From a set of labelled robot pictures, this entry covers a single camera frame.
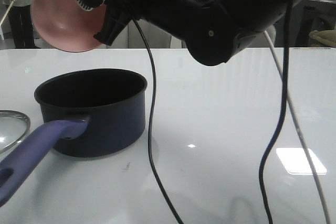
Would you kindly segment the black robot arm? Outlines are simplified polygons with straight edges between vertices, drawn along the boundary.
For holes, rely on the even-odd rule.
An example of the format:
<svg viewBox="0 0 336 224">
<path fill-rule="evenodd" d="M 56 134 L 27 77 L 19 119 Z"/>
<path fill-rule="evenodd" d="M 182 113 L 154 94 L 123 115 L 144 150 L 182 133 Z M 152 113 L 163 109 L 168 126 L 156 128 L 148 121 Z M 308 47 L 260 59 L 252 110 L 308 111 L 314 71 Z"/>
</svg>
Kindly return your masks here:
<svg viewBox="0 0 336 224">
<path fill-rule="evenodd" d="M 94 33 L 113 44 L 131 19 L 144 19 L 184 41 L 192 57 L 206 66 L 227 62 L 279 20 L 288 5 L 302 0 L 76 0 L 90 11 L 106 5 Z"/>
</svg>

